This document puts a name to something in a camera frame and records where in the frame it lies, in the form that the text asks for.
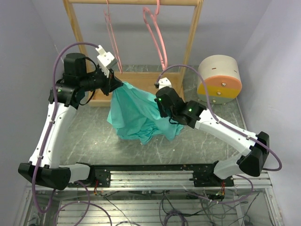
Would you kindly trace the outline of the teal t shirt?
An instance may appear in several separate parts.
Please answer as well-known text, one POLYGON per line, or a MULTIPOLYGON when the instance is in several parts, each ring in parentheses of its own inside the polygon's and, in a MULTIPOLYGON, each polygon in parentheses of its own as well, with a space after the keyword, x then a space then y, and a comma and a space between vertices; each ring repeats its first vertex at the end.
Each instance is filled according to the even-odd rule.
POLYGON ((168 118, 160 116, 154 94, 128 82, 112 92, 107 122, 119 138, 139 139, 142 144, 156 135, 163 135, 172 141, 183 129, 183 125, 171 124, 168 118))

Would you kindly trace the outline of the thin pink wire hanger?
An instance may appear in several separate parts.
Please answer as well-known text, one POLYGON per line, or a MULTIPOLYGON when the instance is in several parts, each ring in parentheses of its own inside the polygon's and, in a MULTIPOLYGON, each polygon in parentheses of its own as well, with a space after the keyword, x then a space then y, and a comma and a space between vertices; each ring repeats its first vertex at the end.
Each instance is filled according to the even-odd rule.
POLYGON ((119 50, 118 50, 115 34, 114 34, 112 23, 111 23, 110 7, 109 7, 109 1, 108 0, 106 0, 106 6, 107 6, 107 10, 103 10, 104 17, 105 17, 105 22, 106 22, 106 27, 107 27, 107 30, 108 30, 108 34, 109 34, 109 38, 110 38, 110 41, 111 41, 111 46, 112 46, 112 49, 113 49, 113 52, 114 52, 114 56, 117 60, 117 65, 118 65, 118 68, 119 68, 119 72, 122 74, 123 73, 123 67, 122 67, 122 63, 121 63, 121 60, 120 60, 119 50))

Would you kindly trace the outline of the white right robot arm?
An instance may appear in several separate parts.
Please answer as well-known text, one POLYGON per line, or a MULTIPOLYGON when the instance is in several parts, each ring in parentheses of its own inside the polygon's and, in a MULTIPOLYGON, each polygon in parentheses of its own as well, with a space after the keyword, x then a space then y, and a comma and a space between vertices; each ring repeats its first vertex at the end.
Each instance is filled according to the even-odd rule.
POLYGON ((258 177, 269 155, 269 135, 239 128, 220 117, 213 117, 209 108, 197 101, 184 102, 171 87, 163 87, 156 93, 155 102, 161 117, 168 117, 171 123, 186 125, 202 130, 226 142, 238 151, 234 157, 215 163, 207 180, 218 186, 224 179, 240 173, 258 177))

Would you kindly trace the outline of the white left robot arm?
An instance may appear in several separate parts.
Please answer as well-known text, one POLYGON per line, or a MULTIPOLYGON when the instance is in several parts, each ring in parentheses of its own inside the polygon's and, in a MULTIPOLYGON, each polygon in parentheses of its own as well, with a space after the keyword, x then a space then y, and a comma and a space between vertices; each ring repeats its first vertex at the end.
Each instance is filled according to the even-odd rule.
POLYGON ((48 115, 36 150, 28 163, 18 167, 18 173, 33 185, 63 190, 78 180, 85 187, 96 181, 94 165, 60 165, 64 138, 85 93, 100 89, 107 96, 123 85, 112 70, 117 63, 112 53, 100 53, 95 70, 90 73, 86 67, 88 60, 82 53, 69 53, 64 58, 63 77, 50 91, 48 115))

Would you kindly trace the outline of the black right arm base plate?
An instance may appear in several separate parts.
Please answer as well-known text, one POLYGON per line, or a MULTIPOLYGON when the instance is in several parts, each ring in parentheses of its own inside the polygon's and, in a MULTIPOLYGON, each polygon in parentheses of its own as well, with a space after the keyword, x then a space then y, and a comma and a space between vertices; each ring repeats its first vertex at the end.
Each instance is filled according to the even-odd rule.
POLYGON ((218 161, 214 163, 190 164, 186 170, 193 171, 192 180, 195 187, 221 187, 222 182, 226 187, 234 186, 232 176, 220 179, 214 174, 214 168, 218 161))

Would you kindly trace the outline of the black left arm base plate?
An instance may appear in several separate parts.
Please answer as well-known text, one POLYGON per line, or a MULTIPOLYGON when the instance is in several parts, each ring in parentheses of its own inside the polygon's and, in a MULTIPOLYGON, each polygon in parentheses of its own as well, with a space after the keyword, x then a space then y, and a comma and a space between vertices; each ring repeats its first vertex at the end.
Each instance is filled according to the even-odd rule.
POLYGON ((71 178, 68 187, 75 187, 79 181, 90 187, 109 187, 111 173, 99 165, 76 163, 70 165, 71 178))

